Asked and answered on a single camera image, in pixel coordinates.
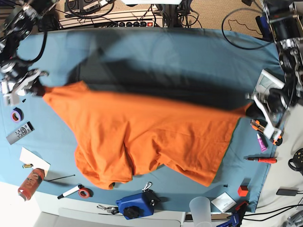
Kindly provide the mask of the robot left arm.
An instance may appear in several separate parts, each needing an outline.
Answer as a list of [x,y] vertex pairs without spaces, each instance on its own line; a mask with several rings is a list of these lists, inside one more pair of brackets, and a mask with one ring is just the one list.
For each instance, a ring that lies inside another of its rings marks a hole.
[[254,91],[247,97],[265,117],[262,134],[274,142],[283,134],[280,125],[284,115],[291,107],[303,103],[303,14],[296,4],[296,0],[261,1],[285,81],[282,87],[270,87],[267,92]]

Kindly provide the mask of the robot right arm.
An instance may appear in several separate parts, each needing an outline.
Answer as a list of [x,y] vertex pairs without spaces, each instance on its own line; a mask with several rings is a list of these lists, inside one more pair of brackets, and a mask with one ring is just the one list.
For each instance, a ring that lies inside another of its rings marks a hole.
[[34,96],[45,94],[39,78],[48,76],[49,73],[41,69],[30,70],[29,67],[41,59],[46,46],[47,32],[44,32],[41,50],[34,59],[19,58],[17,49],[19,43],[30,35],[33,27],[38,25],[57,2],[56,0],[29,0],[14,9],[0,26],[0,32],[3,34],[0,39],[0,73],[3,75],[0,92],[3,94],[5,105],[19,104],[21,93],[31,93]]

